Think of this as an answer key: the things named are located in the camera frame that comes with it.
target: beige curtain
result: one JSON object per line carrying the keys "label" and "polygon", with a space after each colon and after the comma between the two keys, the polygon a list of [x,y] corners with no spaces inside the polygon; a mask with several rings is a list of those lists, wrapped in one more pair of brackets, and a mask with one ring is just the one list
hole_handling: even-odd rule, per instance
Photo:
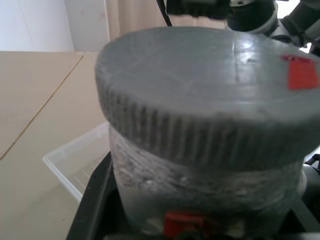
{"label": "beige curtain", "polygon": [[[156,0],[105,0],[110,40],[126,33],[166,26]],[[205,17],[170,16],[174,26],[204,26],[225,29],[224,21]]]}

